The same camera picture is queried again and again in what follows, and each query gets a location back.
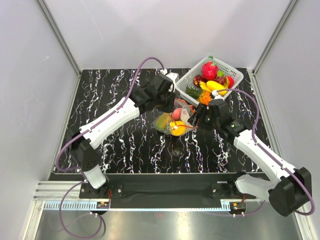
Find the plastic bag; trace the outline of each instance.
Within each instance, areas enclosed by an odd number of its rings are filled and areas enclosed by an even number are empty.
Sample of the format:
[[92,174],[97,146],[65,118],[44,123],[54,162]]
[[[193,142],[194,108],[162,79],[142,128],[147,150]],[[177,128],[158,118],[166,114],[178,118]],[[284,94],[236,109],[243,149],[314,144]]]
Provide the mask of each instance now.
[[174,109],[172,113],[164,112],[157,117],[152,126],[159,132],[172,136],[182,136],[196,128],[188,123],[188,119],[195,113],[192,105],[182,99],[175,99]]

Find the white plastic basket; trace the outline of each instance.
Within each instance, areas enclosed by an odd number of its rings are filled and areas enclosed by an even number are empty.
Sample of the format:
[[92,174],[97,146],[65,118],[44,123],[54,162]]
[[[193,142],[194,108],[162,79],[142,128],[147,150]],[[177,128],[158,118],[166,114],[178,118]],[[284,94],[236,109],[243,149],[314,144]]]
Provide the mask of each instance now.
[[[202,66],[209,61],[213,61],[225,76],[231,76],[233,78],[234,85],[232,86],[232,89],[236,88],[238,84],[242,81],[242,79],[244,79],[244,75],[234,67],[212,56],[205,57],[190,71],[188,71],[182,78],[180,78],[180,80],[176,83],[176,89],[179,91],[181,97],[195,107],[198,106],[199,102],[196,99],[189,96],[188,94],[186,94],[185,90],[187,86],[194,87],[195,76],[201,74]],[[226,99],[226,97],[228,97],[230,93],[231,91],[228,91],[226,95],[223,96],[223,98]]]

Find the metal floor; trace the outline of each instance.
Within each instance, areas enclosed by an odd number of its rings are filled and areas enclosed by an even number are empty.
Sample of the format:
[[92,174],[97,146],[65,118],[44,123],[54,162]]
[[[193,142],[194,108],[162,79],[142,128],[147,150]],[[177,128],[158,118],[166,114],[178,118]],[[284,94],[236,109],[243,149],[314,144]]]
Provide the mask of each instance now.
[[[258,207],[248,202],[247,212]],[[74,221],[84,211],[64,211],[63,220],[68,229],[80,236],[89,236],[99,227],[93,216]],[[216,213],[228,216],[228,213]],[[209,212],[142,212],[109,211],[94,239],[100,240],[301,240],[294,215],[282,217],[269,204],[255,215],[245,217],[215,216]],[[58,211],[44,210],[36,240],[73,240],[62,230]]]

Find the plastic fruit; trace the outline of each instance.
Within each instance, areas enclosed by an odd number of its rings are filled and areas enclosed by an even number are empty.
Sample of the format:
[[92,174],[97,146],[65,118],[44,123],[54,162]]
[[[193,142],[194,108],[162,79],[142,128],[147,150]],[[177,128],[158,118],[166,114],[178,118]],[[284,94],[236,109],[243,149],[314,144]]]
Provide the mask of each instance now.
[[224,72],[219,70],[216,74],[217,77],[223,77],[224,76]]
[[218,84],[225,85],[226,84],[226,78],[222,76],[217,76],[213,81],[217,82]]
[[207,87],[207,84],[206,84],[206,83],[204,83],[203,81],[201,81],[199,84],[200,84],[200,88],[201,88],[203,91],[211,92],[210,89]]
[[218,71],[218,66],[216,66],[214,62],[208,61],[202,66],[202,77],[209,81],[212,81],[217,77]]
[[208,103],[212,100],[211,91],[205,91],[199,88],[186,87],[185,93],[190,97],[196,99],[199,103],[208,105]]
[[225,77],[226,82],[229,82],[227,88],[230,89],[235,84],[235,80],[231,76]]
[[201,75],[197,75],[194,77],[193,79],[193,85],[195,85],[196,87],[199,87],[201,82],[207,82],[207,79],[205,79],[204,77],[202,77]]
[[186,127],[180,126],[180,125],[185,125],[185,124],[183,121],[170,122],[170,132],[172,135],[181,136],[186,132]]
[[163,113],[159,116],[158,120],[155,123],[155,128],[159,131],[163,131],[167,124],[171,121],[171,117],[168,113]]
[[179,107],[176,110],[174,110],[173,113],[172,113],[172,119],[174,121],[178,121],[180,119],[181,112],[182,112],[182,108],[181,107]]
[[[221,84],[217,83],[216,81],[207,81],[206,82],[206,86],[208,87],[208,89],[210,89],[210,91],[225,89],[224,86],[222,86]],[[226,93],[227,93],[227,91],[220,91],[219,92],[219,94],[221,96],[226,95]]]

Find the white wall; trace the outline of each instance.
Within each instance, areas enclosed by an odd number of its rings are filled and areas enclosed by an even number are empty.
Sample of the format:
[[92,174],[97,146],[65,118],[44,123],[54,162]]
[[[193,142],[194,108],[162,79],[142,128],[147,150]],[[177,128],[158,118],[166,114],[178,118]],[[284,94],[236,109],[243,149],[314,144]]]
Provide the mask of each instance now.
[[297,4],[275,42],[258,80],[285,159],[312,174],[316,212],[320,225],[320,1]]
[[76,74],[34,0],[0,1],[0,239],[20,240]]
[[290,0],[45,1],[80,68],[121,69],[208,55],[253,68]]

